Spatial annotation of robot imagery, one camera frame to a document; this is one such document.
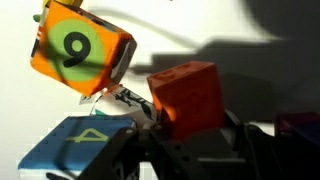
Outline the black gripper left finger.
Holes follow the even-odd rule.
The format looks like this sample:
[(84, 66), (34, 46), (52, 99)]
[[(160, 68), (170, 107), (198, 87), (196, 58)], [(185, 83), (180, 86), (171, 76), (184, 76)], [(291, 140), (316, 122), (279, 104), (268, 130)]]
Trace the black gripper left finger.
[(139, 164), (149, 162), (159, 180), (187, 180), (182, 156), (153, 128), (121, 128), (82, 171), (59, 170), (48, 174), (49, 180), (138, 180)]

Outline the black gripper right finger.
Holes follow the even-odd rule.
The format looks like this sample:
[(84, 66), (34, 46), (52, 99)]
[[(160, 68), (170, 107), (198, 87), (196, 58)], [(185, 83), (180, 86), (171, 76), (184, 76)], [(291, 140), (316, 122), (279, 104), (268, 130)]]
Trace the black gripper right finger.
[(231, 111), (225, 119), (236, 127), (238, 157), (223, 166), (223, 180), (320, 180), (318, 113), (278, 115), (273, 136)]

